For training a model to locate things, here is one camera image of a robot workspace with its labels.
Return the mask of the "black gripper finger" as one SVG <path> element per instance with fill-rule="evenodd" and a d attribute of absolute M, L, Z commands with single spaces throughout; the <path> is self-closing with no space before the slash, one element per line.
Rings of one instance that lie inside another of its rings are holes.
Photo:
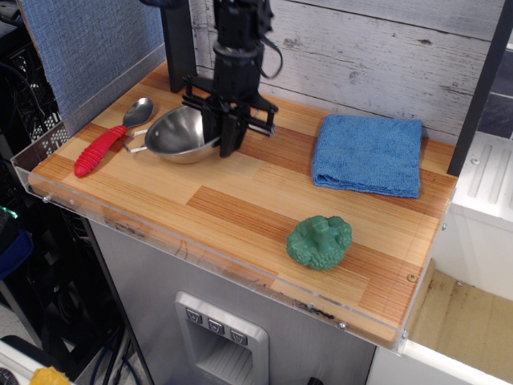
<path fill-rule="evenodd" d="M 204 141 L 211 142 L 221 136 L 224 105 L 220 99 L 207 99 L 202 107 Z"/>
<path fill-rule="evenodd" d="M 221 118 L 220 156 L 228 157 L 242 145 L 248 128 L 250 107 L 239 106 L 224 112 Z"/>

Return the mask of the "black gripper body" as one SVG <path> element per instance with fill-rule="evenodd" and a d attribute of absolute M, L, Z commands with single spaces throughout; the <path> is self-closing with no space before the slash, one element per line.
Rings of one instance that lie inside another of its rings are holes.
<path fill-rule="evenodd" d="M 211 79 L 196 75 L 184 78 L 183 104 L 209 112 L 217 119 L 235 116 L 267 136 L 275 132 L 278 107 L 258 91 L 261 69 L 256 59 L 216 59 Z"/>

